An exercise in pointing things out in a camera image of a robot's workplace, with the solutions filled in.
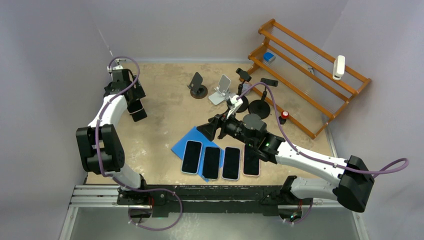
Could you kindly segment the light blue phone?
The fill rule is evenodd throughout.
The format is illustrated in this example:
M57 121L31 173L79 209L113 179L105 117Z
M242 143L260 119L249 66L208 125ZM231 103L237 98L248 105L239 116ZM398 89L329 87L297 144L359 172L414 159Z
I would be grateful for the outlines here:
M181 172L196 175L199 171L203 144L200 141L188 140L185 145Z

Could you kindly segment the silver phone stand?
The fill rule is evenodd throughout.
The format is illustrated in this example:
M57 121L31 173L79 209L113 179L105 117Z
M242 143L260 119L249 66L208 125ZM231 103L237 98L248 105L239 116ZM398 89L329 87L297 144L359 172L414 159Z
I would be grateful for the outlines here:
M217 106L226 100L230 94L230 85L231 80L225 74L223 74L218 82L218 86L215 88L215 92L208 97L213 105Z

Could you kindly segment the pink phone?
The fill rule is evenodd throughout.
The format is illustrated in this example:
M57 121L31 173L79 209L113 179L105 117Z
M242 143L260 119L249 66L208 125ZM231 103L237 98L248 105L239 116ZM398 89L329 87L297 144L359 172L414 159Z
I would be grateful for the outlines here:
M137 114L139 112L144 111L144 106L140 99L135 100L134 102L130 103L127 107L127 111L130 115Z
M248 145L245 145L243 149L242 173L251 177L260 175L260 160L254 149Z

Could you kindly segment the black folding phone stand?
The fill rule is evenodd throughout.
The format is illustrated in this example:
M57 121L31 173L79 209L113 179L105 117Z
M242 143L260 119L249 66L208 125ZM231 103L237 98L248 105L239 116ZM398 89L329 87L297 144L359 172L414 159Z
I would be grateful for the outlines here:
M146 113L146 110L142 108L135 112L130 113L130 116L132 117L134 122L138 122L140 120L145 119L147 117L147 113Z

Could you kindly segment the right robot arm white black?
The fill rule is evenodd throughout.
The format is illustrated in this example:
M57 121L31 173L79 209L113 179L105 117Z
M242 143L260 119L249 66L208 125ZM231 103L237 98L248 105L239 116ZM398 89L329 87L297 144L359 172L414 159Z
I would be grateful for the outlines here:
M337 201L357 213L366 209L375 179L364 161L357 156L349 159L331 157L292 144L286 137L267 130L267 124L256 114L242 120L234 115L217 114L196 128L209 141L231 136L250 147L256 157L294 167L315 175L316 179L288 179L280 196L288 204L298 199L321 198Z

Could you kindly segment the black round phone stand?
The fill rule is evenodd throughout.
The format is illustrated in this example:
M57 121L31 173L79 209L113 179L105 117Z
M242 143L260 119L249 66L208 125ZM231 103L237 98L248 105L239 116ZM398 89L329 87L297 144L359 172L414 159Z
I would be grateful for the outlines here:
M247 86L247 88L249 88L249 85L246 84L246 82L248 83L252 77L249 75L249 73L245 70L242 70L241 68L238 68L235 71L239 77L241 78L241 83L238 85L237 88L237 93L231 93L228 98L226 99L226 104L227 104L227 110L228 110L228 115L230 115L230 113L242 113L245 110L248 109L249 107L249 101L247 99L247 97L245 95L243 95L240 99L242 101L241 106L237 109L237 111L233 110L233 104L231 102L231 98L235 97L236 95L240 96L245 90L244 87Z
M269 79L269 78L261 78L260 80L262 83L271 86L271 87L277 87L278 81ZM258 115L262 120L267 118L270 115L271 108L269 104L266 102L267 97L267 88L264 88L264 91L262 92L261 99L252 101L248 106L248 112L250 114L256 114Z

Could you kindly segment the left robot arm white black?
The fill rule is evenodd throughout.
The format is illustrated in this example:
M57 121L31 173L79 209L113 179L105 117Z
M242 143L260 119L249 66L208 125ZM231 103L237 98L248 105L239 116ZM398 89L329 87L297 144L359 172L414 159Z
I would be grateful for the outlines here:
M103 103L95 118L76 130L83 169L115 180L138 205L146 203L149 191L143 176L125 163L125 153L116 126L124 112L138 122L147 117L141 101L146 96L138 76L130 69L114 67L112 81L104 88Z

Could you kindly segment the brown round phone stand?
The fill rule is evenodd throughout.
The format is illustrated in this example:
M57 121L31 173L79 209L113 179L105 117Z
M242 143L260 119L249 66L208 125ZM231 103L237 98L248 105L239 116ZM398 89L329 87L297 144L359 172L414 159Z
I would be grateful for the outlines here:
M190 95L195 99L203 99L208 94L208 89L205 85L202 84L203 77L196 72L187 86L189 88Z

